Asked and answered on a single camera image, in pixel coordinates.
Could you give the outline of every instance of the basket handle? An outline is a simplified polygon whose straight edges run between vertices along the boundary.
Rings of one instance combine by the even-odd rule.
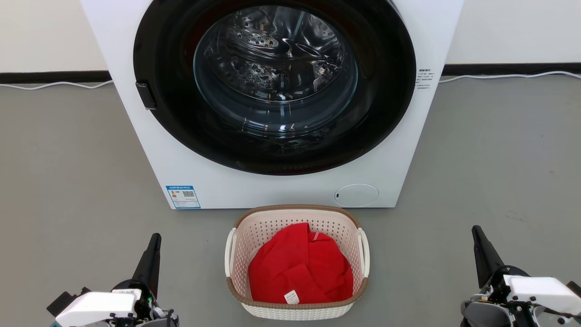
[[[357,239],[359,241],[359,257],[361,258],[361,269],[363,270],[363,277],[369,277],[370,261],[371,257],[369,254],[369,242],[367,241],[367,235],[365,232],[359,228],[357,230],[359,233]]]
[[[232,274],[232,264],[234,263],[234,250],[236,249],[236,228],[232,228],[228,239],[226,239],[226,250],[224,251],[224,272],[226,277]]]

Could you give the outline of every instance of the white washing machine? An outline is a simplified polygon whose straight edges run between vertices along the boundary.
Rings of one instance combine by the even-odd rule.
[[[463,0],[81,0],[174,209],[394,207]]]

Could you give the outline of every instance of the red fabric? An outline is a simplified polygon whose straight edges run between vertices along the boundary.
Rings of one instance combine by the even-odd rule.
[[[290,225],[266,242],[252,259],[248,277],[254,301],[286,303],[284,295],[293,290],[302,304],[353,295],[349,261],[332,238],[311,232],[308,223]]]

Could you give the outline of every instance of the white power cord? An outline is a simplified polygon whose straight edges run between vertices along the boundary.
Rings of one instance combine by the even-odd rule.
[[[455,81],[455,80],[459,80],[459,79],[465,79],[465,78],[469,78],[469,79],[477,79],[477,80],[488,80],[488,79],[504,79],[506,77],[523,77],[525,79],[531,79],[533,77],[540,77],[540,76],[546,76],[546,75],[568,75],[571,77],[574,77],[576,79],[581,79],[581,76],[579,75],[575,75],[573,73],[569,73],[569,72],[563,72],[560,70],[556,70],[554,72],[546,72],[546,73],[540,73],[540,74],[534,74],[534,75],[521,75],[521,74],[509,74],[509,75],[462,75],[462,76],[456,76],[453,77],[451,79],[448,80],[442,80],[438,83],[447,83],[450,81]]]
[[[451,79],[447,79],[447,80],[441,80],[438,83],[448,83],[450,81],[455,81],[455,80],[459,80],[459,79],[477,79],[477,80],[489,80],[489,79],[504,79],[507,77],[522,77],[525,79],[530,79],[533,77],[540,77],[540,76],[546,76],[546,75],[567,75],[567,76],[571,76],[574,77],[576,79],[581,79],[580,75],[576,75],[573,73],[569,73],[569,72],[563,72],[560,70],[554,71],[554,72],[546,72],[546,73],[540,73],[540,74],[535,74],[535,75],[521,75],[521,74],[508,74],[508,75],[462,75],[462,76],[456,76],[453,77]],[[9,85],[9,84],[0,84],[0,87],[4,86],[4,87],[11,87],[11,88],[16,88],[18,90],[25,90],[25,91],[34,91],[34,90],[40,90],[41,88],[45,88],[45,87],[49,87],[49,86],[54,86],[54,85],[72,85],[72,86],[79,86],[79,87],[83,87],[83,88],[88,88],[90,90],[93,90],[95,88],[99,88],[102,86],[105,86],[107,84],[111,84],[113,81],[106,81],[104,83],[95,85],[95,86],[87,86],[87,85],[83,85],[83,84],[78,84],[78,83],[71,83],[71,82],[56,82],[56,83],[50,83],[50,84],[44,84],[41,86],[37,86],[37,87],[22,87],[22,86],[16,86],[16,85]]]
[[[99,87],[105,86],[107,84],[111,84],[112,82],[113,81],[106,81],[104,83],[101,83],[101,84],[98,84],[95,86],[88,86],[88,85],[71,83],[71,82],[56,82],[56,83],[44,84],[44,85],[37,86],[37,87],[22,87],[22,86],[9,85],[9,84],[0,84],[0,86],[17,88],[18,90],[34,91],[34,90],[40,90],[41,88],[45,88],[45,87],[49,87],[49,86],[55,86],[55,85],[72,85],[72,86],[78,86],[78,87],[83,87],[83,88],[88,88],[90,90],[93,90],[95,88],[99,88]]]

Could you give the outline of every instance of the white plastic basket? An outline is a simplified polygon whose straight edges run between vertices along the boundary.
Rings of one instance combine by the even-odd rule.
[[[248,265],[258,249],[279,230],[308,222],[311,231],[332,237],[353,270],[353,296],[321,304],[278,304],[252,300]],[[228,235],[224,253],[226,281],[232,295],[249,313],[278,320],[319,320],[340,317],[363,294],[370,268],[369,243],[349,212],[322,205],[273,205],[255,208],[241,217]]]

